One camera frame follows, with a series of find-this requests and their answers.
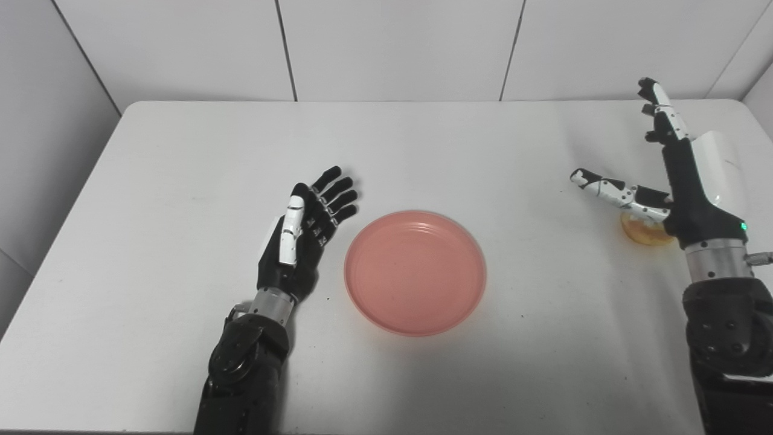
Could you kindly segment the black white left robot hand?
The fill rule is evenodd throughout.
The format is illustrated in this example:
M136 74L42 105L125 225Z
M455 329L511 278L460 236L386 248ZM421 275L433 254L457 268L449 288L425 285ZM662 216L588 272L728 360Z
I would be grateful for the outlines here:
M274 288L300 303L313 291L326 245L345 220L358 212L359 193L340 166L311 185L299 182L290 194L258 262L257 289Z

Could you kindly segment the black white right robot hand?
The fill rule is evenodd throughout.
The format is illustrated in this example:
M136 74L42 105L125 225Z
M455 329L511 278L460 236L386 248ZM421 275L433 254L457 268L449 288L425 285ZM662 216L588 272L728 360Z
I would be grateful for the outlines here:
M678 240L682 250L713 239L746 244L742 214L710 196L710 166L706 157L699 156L704 149L688 131L663 86L651 77L638 80L638 86L638 96L646 100L641 113L653 119L653 128L646 132L645 140L662 146L671 191L627 185L584 168L573 171L569 180L629 215L662 225L666 234Z

